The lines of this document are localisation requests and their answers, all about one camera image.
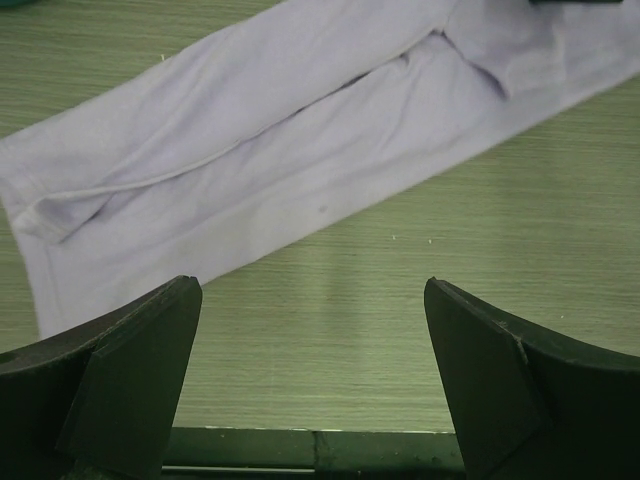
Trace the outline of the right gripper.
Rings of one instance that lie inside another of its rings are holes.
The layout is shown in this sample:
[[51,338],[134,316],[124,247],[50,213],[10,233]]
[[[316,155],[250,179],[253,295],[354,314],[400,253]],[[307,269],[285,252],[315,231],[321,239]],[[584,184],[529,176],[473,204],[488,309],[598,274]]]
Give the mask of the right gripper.
[[600,4],[620,4],[623,2],[623,0],[529,0],[530,3],[532,4],[560,4],[560,3],[565,3],[565,4],[586,4],[586,5],[590,5],[590,4],[595,4],[595,5],[600,5]]

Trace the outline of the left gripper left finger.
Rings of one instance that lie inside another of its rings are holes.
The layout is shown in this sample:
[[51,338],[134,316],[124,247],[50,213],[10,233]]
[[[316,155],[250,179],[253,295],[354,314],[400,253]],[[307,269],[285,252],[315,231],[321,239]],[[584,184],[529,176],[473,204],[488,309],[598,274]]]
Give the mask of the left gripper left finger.
[[1,476],[60,479],[84,463],[159,477],[202,289],[178,276],[99,318],[1,355]]

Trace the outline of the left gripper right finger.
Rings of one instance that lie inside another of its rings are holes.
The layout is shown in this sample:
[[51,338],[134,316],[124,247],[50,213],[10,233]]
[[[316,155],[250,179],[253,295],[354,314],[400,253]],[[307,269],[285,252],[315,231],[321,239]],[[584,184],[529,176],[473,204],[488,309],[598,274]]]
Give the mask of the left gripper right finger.
[[638,357],[437,278],[424,308],[468,478],[638,478]]

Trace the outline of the lavender t-shirt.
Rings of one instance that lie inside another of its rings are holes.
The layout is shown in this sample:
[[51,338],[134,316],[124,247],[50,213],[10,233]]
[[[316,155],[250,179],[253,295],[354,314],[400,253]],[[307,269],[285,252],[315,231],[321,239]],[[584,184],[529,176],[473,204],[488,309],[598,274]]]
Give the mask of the lavender t-shirt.
[[1,142],[42,337],[209,282],[639,72],[639,5],[284,1]]

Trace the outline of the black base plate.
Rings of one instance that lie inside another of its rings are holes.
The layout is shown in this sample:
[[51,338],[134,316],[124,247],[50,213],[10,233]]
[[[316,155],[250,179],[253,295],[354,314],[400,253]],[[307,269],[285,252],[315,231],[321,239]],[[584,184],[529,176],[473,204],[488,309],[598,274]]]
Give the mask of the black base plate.
[[453,433],[209,426],[173,428],[163,465],[322,473],[464,471]]

